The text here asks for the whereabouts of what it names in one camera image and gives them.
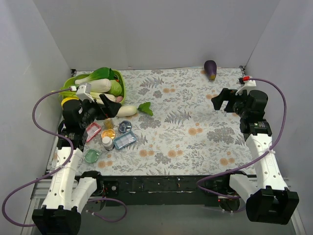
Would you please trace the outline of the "blue rectangular pill box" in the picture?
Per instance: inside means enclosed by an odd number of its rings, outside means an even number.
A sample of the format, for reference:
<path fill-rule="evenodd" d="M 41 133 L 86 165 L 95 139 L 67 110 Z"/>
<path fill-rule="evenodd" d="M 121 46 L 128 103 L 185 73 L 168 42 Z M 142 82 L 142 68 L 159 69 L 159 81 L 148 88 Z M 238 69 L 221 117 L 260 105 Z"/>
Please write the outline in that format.
<path fill-rule="evenodd" d="M 134 142 L 136 142 L 136 136 L 132 131 L 128 131 L 113 140 L 114 147 L 117 150 L 125 148 Z"/>

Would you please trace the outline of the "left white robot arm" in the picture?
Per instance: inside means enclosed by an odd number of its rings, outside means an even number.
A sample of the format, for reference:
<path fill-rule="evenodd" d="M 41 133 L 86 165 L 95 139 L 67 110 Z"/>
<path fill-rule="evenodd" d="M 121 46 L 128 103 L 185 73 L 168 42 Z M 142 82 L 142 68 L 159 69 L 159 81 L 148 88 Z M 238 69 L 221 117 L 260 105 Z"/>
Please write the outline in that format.
<path fill-rule="evenodd" d="M 81 212 L 91 196 L 104 196 L 101 173 L 87 171 L 74 187 L 76 170 L 83 157 L 88 138 L 87 128 L 95 120 L 117 115 L 120 103 L 100 96 L 98 104 L 92 98 L 70 99 L 62 105 L 63 120 L 58 127 L 57 163 L 52 180 L 40 209 L 35 209 L 32 220 L 43 235 L 76 235 L 80 230 Z"/>

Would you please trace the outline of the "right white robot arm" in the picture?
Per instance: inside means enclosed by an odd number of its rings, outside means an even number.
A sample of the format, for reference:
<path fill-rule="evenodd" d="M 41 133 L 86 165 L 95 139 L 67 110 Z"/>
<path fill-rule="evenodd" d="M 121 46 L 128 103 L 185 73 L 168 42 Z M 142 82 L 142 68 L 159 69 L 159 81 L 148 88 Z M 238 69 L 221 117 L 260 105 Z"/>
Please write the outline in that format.
<path fill-rule="evenodd" d="M 259 90 L 222 89 L 212 98 L 215 110 L 219 110 L 226 101 L 227 113 L 236 113 L 240 117 L 240 130 L 252 155 L 256 171 L 257 185 L 248 177 L 236 171 L 221 182 L 222 191 L 231 195 L 235 192 L 246 204 L 246 214 L 252 222 L 288 224 L 298 203 L 297 192 L 289 190 L 281 176 L 272 146 L 272 131 L 264 119 L 268 102 L 266 93 Z"/>

